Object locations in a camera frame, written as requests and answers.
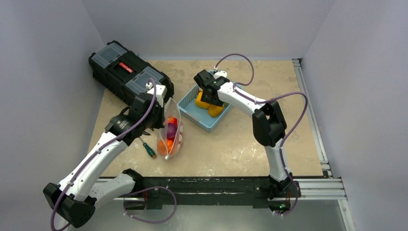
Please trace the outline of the yellow toy bell pepper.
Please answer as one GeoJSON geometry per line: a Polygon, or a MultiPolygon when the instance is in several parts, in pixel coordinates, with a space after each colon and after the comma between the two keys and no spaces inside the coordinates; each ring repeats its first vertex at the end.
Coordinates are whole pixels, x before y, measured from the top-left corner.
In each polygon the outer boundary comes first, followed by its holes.
{"type": "Polygon", "coordinates": [[[203,92],[199,91],[195,99],[195,105],[198,106],[199,108],[207,110],[210,107],[210,104],[202,101],[202,95],[203,92]]]}

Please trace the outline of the red toy apple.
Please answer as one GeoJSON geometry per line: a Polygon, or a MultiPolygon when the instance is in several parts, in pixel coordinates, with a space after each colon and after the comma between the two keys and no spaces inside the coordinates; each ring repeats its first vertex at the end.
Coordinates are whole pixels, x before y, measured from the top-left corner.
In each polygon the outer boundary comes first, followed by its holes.
{"type": "Polygon", "coordinates": [[[178,126],[178,120],[173,116],[169,116],[167,118],[167,123],[168,124],[173,124],[174,126],[178,126]]]}

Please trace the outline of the clear zip top bag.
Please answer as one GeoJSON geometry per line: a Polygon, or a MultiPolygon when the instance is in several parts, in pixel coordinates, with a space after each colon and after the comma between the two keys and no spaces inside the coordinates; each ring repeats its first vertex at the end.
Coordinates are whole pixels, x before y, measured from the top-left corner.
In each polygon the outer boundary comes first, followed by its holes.
{"type": "Polygon", "coordinates": [[[164,107],[164,128],[157,136],[157,153],[165,160],[174,157],[183,145],[183,123],[176,101],[169,98],[164,107]]]}

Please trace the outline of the orange toy pumpkin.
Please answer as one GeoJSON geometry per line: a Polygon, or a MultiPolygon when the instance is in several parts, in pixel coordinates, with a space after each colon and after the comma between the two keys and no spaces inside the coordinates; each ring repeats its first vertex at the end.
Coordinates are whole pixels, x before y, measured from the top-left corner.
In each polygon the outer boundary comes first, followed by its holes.
{"type": "Polygon", "coordinates": [[[158,154],[161,156],[172,154],[173,141],[166,139],[165,141],[160,140],[157,144],[158,154]]]}

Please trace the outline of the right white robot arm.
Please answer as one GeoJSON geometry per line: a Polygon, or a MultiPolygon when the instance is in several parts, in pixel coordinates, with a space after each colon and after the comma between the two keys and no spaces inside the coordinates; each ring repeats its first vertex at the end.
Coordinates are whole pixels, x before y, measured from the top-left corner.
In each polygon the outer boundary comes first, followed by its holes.
{"type": "Polygon", "coordinates": [[[299,197],[300,187],[285,162],[287,124],[279,103],[257,98],[238,88],[236,83],[226,77],[215,77],[206,70],[196,74],[193,79],[203,91],[203,102],[216,106],[228,103],[251,118],[253,136],[265,148],[267,155],[270,199],[287,196],[290,187],[293,187],[291,194],[299,197]]]}

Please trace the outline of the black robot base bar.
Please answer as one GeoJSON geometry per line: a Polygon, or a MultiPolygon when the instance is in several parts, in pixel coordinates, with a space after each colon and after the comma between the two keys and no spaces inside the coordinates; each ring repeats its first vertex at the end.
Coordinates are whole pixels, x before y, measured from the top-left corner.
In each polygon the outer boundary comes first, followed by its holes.
{"type": "Polygon", "coordinates": [[[165,205],[251,206],[273,212],[289,211],[296,198],[281,194],[270,199],[269,178],[263,177],[143,177],[133,169],[124,174],[135,181],[131,187],[136,201],[126,203],[130,209],[162,209],[165,205]]]}

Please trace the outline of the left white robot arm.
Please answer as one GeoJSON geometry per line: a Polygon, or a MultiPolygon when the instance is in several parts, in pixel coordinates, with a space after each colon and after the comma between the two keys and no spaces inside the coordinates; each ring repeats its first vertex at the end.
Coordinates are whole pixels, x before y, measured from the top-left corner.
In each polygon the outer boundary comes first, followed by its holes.
{"type": "Polygon", "coordinates": [[[59,183],[48,183],[43,194],[52,209],[50,228],[63,231],[86,224],[96,209],[117,196],[143,192],[140,175],[126,170],[113,180],[95,183],[110,163],[148,128],[164,126],[164,94],[137,95],[131,106],[111,118],[99,140],[80,164],[59,183]]]}

